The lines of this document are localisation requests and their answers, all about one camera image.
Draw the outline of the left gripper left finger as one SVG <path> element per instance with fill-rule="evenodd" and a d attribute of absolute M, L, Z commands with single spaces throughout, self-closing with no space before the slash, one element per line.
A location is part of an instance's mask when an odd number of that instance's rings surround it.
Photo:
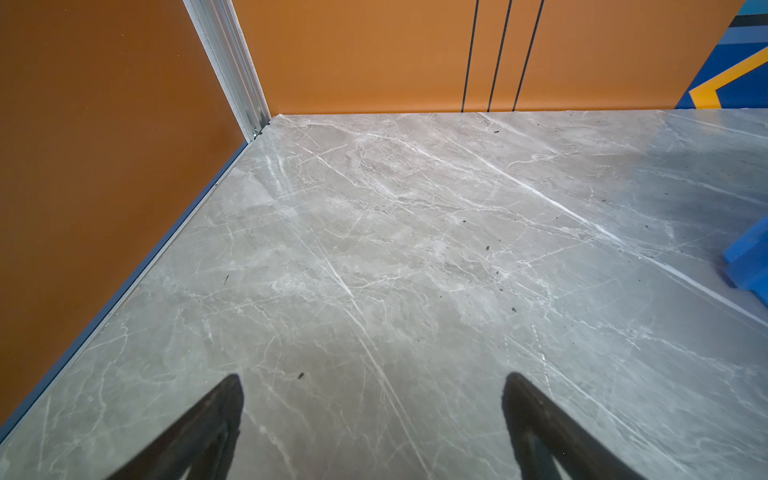
<path fill-rule="evenodd" d="M 244 393 L 230 374 L 112 479 L 225 479 L 240 433 Z"/>

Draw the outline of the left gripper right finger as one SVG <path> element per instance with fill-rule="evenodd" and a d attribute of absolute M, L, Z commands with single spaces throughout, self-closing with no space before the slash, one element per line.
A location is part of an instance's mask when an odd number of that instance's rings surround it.
<path fill-rule="evenodd" d="M 523 479 L 640 479 L 519 372 L 506 377 L 502 411 Z"/>

